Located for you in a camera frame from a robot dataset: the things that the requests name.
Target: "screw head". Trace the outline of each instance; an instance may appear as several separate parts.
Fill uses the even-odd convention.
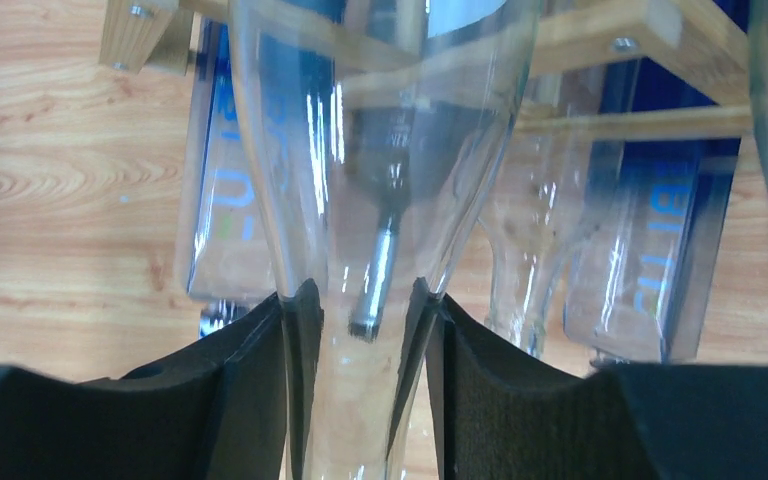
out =
[[[614,53],[634,53],[640,49],[640,44],[632,37],[617,37],[611,42]]]
[[[151,18],[154,16],[151,10],[139,5],[131,5],[131,15],[139,18]]]

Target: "wooden bar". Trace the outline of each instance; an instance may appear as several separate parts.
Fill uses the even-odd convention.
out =
[[[146,66],[174,75],[186,75],[191,60],[192,31],[193,12],[184,9],[176,11],[149,55]]]
[[[593,140],[699,140],[738,138],[752,132],[748,105],[712,106],[655,112],[537,118],[520,114],[515,135],[572,133]]]
[[[660,0],[663,15],[678,15],[677,43],[641,40],[646,55],[722,105],[749,101],[749,42],[713,0]]]
[[[228,0],[181,0],[181,8],[200,13],[221,23],[228,23]]]
[[[495,35],[444,50],[405,68],[348,76],[341,82],[343,105],[349,109],[399,105],[404,101],[401,92],[412,88],[420,108],[431,99],[474,108],[511,108],[507,92],[512,87],[498,81],[509,81],[512,77],[498,74],[494,77],[498,84],[487,85],[486,58],[496,53],[498,45],[532,41],[533,25],[533,19],[522,19]],[[498,60],[498,69],[518,68],[525,58],[516,57],[529,52],[508,49],[505,53],[509,57]],[[486,98],[481,94],[485,91],[491,92]]]
[[[250,13],[261,16],[261,27],[270,35],[334,58],[341,67],[387,71],[414,65],[419,60],[415,54],[351,32],[322,15],[287,2],[259,1],[251,2],[250,6]]]
[[[604,0],[544,18],[537,29],[530,75],[561,73],[643,56],[640,49],[621,51],[612,48],[617,38],[676,36],[676,30],[680,29],[677,20],[651,18],[649,3],[649,0]]]
[[[139,72],[176,18],[177,11],[177,0],[108,0],[99,63],[117,70]],[[179,16],[178,22],[185,18],[186,14]]]

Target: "wooden floor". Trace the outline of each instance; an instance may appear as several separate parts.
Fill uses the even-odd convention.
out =
[[[0,1],[0,362],[86,380],[196,339],[201,305],[172,276],[191,78],[96,65],[102,0]],[[768,203],[744,142],[699,358],[768,359]],[[470,243],[450,293],[486,314],[489,247]],[[580,373],[561,340],[550,363]],[[419,389],[408,478],[434,478]]]

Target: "wood grain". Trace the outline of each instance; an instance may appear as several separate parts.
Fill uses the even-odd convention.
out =
[[[181,8],[175,11],[172,21],[146,60],[146,65],[175,75],[187,74],[187,69],[195,63],[190,58],[193,17],[191,10]]]
[[[676,49],[647,49],[647,55],[719,104],[747,104],[746,34],[713,0],[670,2],[681,12],[681,42]]]
[[[0,362],[71,380],[121,375],[194,341],[202,307],[171,265],[192,80],[97,65],[103,8],[0,1]],[[744,145],[705,362],[768,360],[768,203]],[[476,230],[450,287],[476,318],[489,268]],[[587,352],[563,340],[557,315],[549,336],[547,360],[584,372]],[[408,478],[431,480],[424,376],[417,397]]]
[[[176,16],[176,2],[164,3],[134,5],[130,0],[108,0],[98,62],[139,72]],[[192,15],[178,16],[192,22]]]
[[[529,73],[561,73],[640,58],[644,52],[615,52],[611,42],[632,34],[657,37],[659,30],[648,5],[638,0],[604,0],[556,13],[540,21]]]
[[[697,140],[737,138],[752,132],[749,105],[676,108],[654,112],[535,118],[520,110],[515,134],[574,132],[598,140]]]

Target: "wooden rack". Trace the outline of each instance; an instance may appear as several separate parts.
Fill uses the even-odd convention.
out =
[[[352,51],[338,51],[357,34],[281,0],[272,2],[269,10],[281,12],[271,17],[272,28],[293,29],[315,50],[374,69],[356,54],[362,48],[354,49],[354,56]],[[575,3],[576,9],[540,21],[531,76],[648,57],[717,105],[564,118],[528,104],[520,111],[518,133],[574,129],[594,139],[614,140],[734,138],[751,133],[747,37],[712,0]],[[108,0],[99,61],[132,73],[150,67],[186,74],[194,59],[194,13],[227,23],[228,0]]]

